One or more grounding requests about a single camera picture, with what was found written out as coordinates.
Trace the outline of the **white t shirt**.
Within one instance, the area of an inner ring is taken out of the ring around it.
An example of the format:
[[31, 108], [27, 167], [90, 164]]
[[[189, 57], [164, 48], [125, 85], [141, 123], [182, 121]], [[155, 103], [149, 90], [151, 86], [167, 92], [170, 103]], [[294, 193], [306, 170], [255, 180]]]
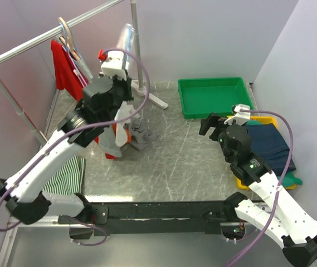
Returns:
[[[114, 118], [115, 121], [119, 121], [132, 115], [135, 112], [134, 106], [128, 104], [126, 101], [123, 101], [120, 108], [118, 109], [116, 116]], [[131, 134], [128, 130], [128, 124], [131, 123], [130, 119], [125, 121], [116, 123], [115, 128], [115, 144], [117, 147], [123, 147], [125, 144], [131, 141]]]

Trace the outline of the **light blue wire hanger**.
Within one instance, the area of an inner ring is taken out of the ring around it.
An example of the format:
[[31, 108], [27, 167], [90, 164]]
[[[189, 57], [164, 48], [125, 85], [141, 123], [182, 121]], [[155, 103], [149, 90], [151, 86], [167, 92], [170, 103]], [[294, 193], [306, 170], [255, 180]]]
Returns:
[[130, 52], [134, 42], [134, 35], [134, 27], [131, 24], [126, 23], [120, 32], [116, 48], [121, 48]]

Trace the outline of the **red t shirt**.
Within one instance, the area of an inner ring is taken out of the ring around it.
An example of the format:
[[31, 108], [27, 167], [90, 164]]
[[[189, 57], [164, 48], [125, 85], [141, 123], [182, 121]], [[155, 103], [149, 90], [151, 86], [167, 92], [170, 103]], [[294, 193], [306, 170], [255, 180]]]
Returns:
[[74, 65], [68, 53], [58, 42], [51, 41], [56, 88], [66, 90], [77, 102], [82, 99], [83, 85], [74, 73]]

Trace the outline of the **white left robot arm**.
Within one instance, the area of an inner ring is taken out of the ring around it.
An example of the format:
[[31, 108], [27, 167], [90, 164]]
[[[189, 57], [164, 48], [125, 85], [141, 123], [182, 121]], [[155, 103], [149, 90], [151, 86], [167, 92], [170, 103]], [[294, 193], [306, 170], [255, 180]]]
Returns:
[[59, 123], [42, 149], [18, 173], [0, 179], [0, 197], [9, 213], [26, 225], [48, 213], [70, 216], [79, 224], [87, 222], [92, 208], [81, 193], [60, 195], [43, 188], [70, 158], [109, 126], [119, 124], [119, 109], [132, 99], [128, 73], [93, 78], [76, 108]]

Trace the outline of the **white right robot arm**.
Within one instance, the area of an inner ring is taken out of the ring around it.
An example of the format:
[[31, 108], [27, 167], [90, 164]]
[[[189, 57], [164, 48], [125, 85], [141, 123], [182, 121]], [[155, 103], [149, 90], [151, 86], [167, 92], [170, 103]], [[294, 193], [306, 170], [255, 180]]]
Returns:
[[219, 143], [233, 174], [256, 193], [271, 209], [266, 212], [239, 192], [226, 199], [224, 216], [246, 221], [267, 235], [282, 249], [292, 266], [310, 266], [317, 259], [317, 221], [280, 185], [271, 167], [251, 148], [252, 138], [245, 124], [250, 116], [242, 112], [232, 117], [211, 113], [201, 120], [199, 134], [213, 127], [210, 139]]

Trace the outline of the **light blue hanger of red shirt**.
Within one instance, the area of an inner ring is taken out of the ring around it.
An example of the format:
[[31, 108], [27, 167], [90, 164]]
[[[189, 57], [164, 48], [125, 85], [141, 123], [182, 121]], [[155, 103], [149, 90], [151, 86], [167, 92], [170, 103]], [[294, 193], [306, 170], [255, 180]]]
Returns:
[[81, 70], [78, 68], [78, 65], [77, 65], [77, 63], [78, 63], [79, 61], [82, 61], [82, 57], [79, 55], [79, 56], [81, 57], [81, 59], [76, 61], [76, 60], [72, 57], [71, 53], [68, 51], [68, 49], [66, 48], [66, 46], [65, 46], [65, 44], [64, 44], [64, 41], [65, 41], [65, 40], [64, 40], [64, 36], [60, 36], [59, 39], [60, 39], [60, 41], [62, 42], [62, 44], [63, 44], [63, 46], [64, 46], [64, 50], [66, 51], [66, 53], [67, 53], [67, 55], [68, 55], [68, 58], [70, 59], [72, 65], [73, 65], [73, 67], [74, 67], [73, 73], [77, 76], [78, 80], [80, 81], [80, 83], [81, 83], [81, 85], [82, 85], [83, 87], [87, 86], [86, 77], [82, 74]]

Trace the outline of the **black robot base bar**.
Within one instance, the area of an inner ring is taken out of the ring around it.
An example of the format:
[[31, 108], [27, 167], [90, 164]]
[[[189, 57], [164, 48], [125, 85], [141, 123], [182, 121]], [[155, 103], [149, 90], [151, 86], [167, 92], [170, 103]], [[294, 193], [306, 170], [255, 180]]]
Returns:
[[94, 236], [114, 234], [220, 234], [241, 219], [225, 201], [93, 202], [84, 223], [98, 227]]

